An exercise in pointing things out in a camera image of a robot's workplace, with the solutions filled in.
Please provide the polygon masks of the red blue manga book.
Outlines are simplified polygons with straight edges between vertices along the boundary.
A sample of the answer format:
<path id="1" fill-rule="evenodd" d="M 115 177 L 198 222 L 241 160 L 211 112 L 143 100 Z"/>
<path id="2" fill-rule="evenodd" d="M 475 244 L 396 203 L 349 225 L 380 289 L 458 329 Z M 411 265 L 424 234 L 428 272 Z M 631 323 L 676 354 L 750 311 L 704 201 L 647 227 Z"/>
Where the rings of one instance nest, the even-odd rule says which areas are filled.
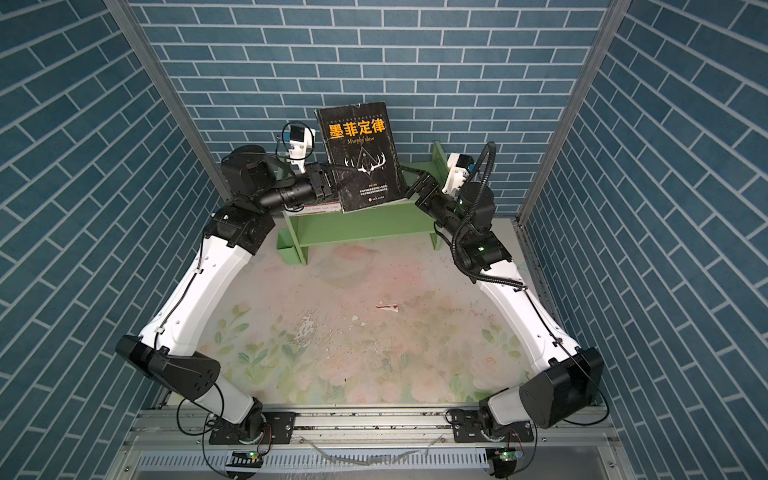
<path id="1" fill-rule="evenodd" d="M 296 215 L 337 213 L 341 211 L 342 211 L 341 204 L 338 201 L 336 201 L 336 202 L 326 202 L 321 204 L 301 205 L 298 207 L 293 207 L 289 210 L 286 210 L 285 214 L 290 216 L 296 216 Z"/>

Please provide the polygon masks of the black book with gold text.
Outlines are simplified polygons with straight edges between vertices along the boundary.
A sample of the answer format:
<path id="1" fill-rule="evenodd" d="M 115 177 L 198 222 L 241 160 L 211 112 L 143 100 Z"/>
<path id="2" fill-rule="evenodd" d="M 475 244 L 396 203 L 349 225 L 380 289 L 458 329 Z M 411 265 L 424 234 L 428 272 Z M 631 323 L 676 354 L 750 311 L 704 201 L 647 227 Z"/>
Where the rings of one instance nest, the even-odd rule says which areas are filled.
<path id="1" fill-rule="evenodd" d="M 384 102 L 318 109 L 315 117 L 344 213 L 405 198 L 406 184 Z"/>

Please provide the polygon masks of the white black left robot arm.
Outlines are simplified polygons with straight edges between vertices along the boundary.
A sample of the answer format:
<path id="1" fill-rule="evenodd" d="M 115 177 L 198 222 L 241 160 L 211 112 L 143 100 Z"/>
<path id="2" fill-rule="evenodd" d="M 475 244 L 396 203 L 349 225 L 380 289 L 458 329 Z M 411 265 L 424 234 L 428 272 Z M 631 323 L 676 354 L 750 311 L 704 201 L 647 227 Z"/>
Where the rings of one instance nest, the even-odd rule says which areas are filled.
<path id="1" fill-rule="evenodd" d="M 311 164 L 297 174 L 258 145 L 235 149 L 220 168 L 231 201 L 205 226 L 198 253 L 166 304 L 139 334 L 123 336 L 116 352 L 149 379 L 254 438 L 265 422 L 261 403 L 199 352 L 199 340 L 231 282 L 274 228 L 274 213 L 328 199 L 360 173 Z"/>

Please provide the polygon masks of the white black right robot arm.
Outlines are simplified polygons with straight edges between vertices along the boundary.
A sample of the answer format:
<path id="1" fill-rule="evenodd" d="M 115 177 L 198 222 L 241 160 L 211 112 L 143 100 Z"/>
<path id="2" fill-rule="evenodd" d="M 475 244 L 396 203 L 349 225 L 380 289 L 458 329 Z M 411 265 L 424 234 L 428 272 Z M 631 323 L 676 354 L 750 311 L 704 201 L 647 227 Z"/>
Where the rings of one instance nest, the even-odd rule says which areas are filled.
<path id="1" fill-rule="evenodd" d="M 431 173 L 415 170 L 407 197 L 434 221 L 457 269 L 486 294 L 517 336 L 531 362 L 530 378 L 479 403 L 479 421 L 491 437 L 530 422 L 549 428 L 602 398 L 604 360 L 568 335 L 530 291 L 512 255 L 492 231 L 493 194 L 479 182 L 455 190 Z"/>

